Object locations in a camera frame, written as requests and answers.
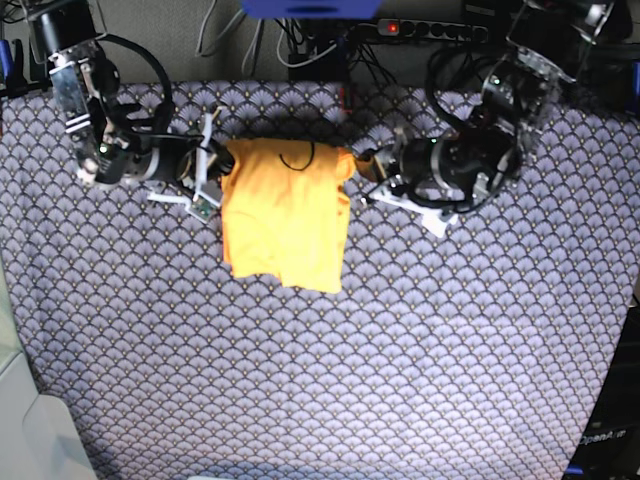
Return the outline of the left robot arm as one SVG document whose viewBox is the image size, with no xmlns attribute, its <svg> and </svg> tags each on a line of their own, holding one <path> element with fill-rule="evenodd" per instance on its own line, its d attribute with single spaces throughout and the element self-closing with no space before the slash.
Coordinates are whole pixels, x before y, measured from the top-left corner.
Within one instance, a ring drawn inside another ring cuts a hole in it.
<svg viewBox="0 0 640 480">
<path fill-rule="evenodd" d="M 437 100 L 436 71 L 444 56 L 430 60 L 424 93 L 448 128 L 438 137 L 411 139 L 398 127 L 391 144 L 358 156 L 358 173 L 374 185 L 362 203 L 417 213 L 429 232 L 443 237 L 460 216 L 496 199 L 518 179 L 553 103 L 563 86 L 577 81 L 614 6 L 524 2 L 466 119 Z"/>
</svg>

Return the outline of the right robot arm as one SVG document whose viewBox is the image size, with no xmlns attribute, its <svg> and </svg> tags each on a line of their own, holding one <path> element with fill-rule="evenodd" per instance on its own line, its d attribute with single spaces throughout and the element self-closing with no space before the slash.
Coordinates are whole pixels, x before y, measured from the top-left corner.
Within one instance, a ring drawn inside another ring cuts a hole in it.
<svg viewBox="0 0 640 480">
<path fill-rule="evenodd" d="M 97 30 L 98 5 L 24 1 L 21 6 L 35 58 L 48 69 L 79 179 L 103 189 L 129 182 L 164 182 L 176 187 L 177 193 L 150 192 L 150 201 L 181 205 L 192 217 L 208 222 L 222 204 L 218 181 L 235 164 L 213 136 L 220 112 L 205 113 L 197 133 L 170 132 L 175 103 L 165 69 L 140 45 Z M 132 115 L 140 105 L 119 102 L 120 76 L 102 47 L 105 42 L 137 53 L 156 72 L 163 98 L 151 116 L 135 119 Z"/>
</svg>

